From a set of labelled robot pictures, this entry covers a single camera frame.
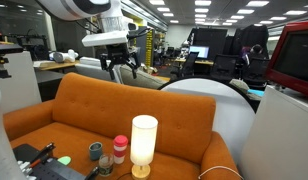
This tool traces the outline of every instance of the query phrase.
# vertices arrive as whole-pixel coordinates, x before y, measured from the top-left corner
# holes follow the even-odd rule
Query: cable
[[[149,33],[151,31],[151,29],[150,28],[147,28],[147,29],[144,29],[144,30],[142,30],[141,32],[139,32],[137,35],[133,35],[133,36],[127,36],[127,38],[129,39],[129,40],[131,40],[131,39],[134,39],[134,38],[138,38],[138,37],[141,37],[141,36],[144,36],[144,35],[146,35],[147,33]]]
[[[96,32],[95,32],[95,31],[92,31],[92,30],[90,30],[90,29],[88,29],[88,28],[86,28],[86,27],[82,26],[82,24],[80,24],[80,23],[79,23],[79,22],[77,22],[77,21],[75,21],[75,22],[76,22],[76,24],[78,24],[79,26],[81,26],[83,29],[88,30],[88,31],[90,31],[90,32],[92,32],[92,33],[95,33],[95,34],[96,34]]]
[[[225,166],[214,166],[214,167],[211,167],[211,168],[209,168],[208,170],[204,171],[201,175],[199,175],[199,176],[198,176],[198,179],[201,179],[201,177],[202,177],[205,173],[207,173],[208,171],[213,170],[213,169],[227,169],[227,170],[232,171],[233,173],[235,173],[235,174],[236,174],[237,176],[239,176],[242,180],[244,180],[244,178],[243,178],[240,174],[238,174],[236,171],[234,171],[234,170],[231,169],[231,168],[225,167]]]
[[[85,18],[87,22],[89,22],[92,26],[96,27],[97,29],[100,29],[98,26],[96,26],[93,22],[91,22],[89,19]]]
[[[140,35],[141,33],[143,33],[143,32],[145,32],[145,31],[149,31],[149,30],[151,30],[151,28],[146,28],[146,29],[143,29],[141,32],[139,32],[137,35]]]
[[[128,175],[128,174],[132,174],[132,173],[131,173],[131,172],[125,173],[125,174],[121,175],[120,177],[118,177],[116,180],[119,180],[119,179],[121,179],[122,177],[124,177],[124,176],[126,176],[126,175]]]

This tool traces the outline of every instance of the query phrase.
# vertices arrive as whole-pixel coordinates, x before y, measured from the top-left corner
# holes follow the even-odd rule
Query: office chair
[[[252,58],[250,60],[250,65],[243,72],[243,81],[251,89],[265,90],[267,84],[265,72],[269,62],[269,59]]]
[[[172,58],[174,55],[174,47],[168,47],[167,51],[165,52],[165,54],[163,55],[163,66],[166,64],[165,61],[168,60],[169,58]]]
[[[210,76],[223,82],[231,81],[235,78],[235,68],[238,59],[238,56],[216,55]]]
[[[153,55],[153,67],[155,67],[155,66],[160,66],[160,65],[161,65],[160,53],[158,53],[157,51],[154,51],[154,55]]]
[[[181,52],[182,52],[181,49],[175,49],[172,57],[173,58],[179,57],[181,55]]]
[[[195,60],[198,56],[199,52],[191,52],[184,62],[183,66],[173,66],[176,68],[176,70],[171,71],[171,74],[175,74],[176,77],[184,77],[187,75],[194,75],[194,64]]]

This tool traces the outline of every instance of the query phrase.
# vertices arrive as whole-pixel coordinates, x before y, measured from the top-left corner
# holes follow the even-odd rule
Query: sofa armrest
[[[212,132],[209,147],[206,149],[201,163],[201,173],[214,166],[225,166],[237,171],[234,160],[226,147],[222,137],[217,132]],[[201,176],[201,179],[239,180],[240,177],[227,169],[213,169]]]
[[[4,114],[4,126],[10,141],[53,122],[54,100]]]

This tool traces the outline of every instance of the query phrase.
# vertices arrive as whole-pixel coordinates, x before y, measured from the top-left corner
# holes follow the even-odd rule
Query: computer monitor
[[[199,52],[197,59],[207,59],[209,47],[207,46],[190,46],[191,52]]]

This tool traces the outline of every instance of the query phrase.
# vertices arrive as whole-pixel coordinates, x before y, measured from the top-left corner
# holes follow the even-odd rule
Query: white robotic arm
[[[135,24],[130,26],[123,21],[120,0],[36,1],[46,12],[61,20],[73,21],[99,14],[103,32],[86,35],[82,39],[83,45],[86,47],[106,45],[107,57],[100,59],[103,61],[101,64],[106,64],[106,59],[111,61],[108,67],[102,66],[102,68],[110,72],[112,79],[114,79],[112,69],[119,64],[128,65],[132,69],[133,77],[136,78],[136,71],[140,63],[136,52],[129,51],[128,40],[135,38],[129,36],[129,31],[137,30],[137,26]]]

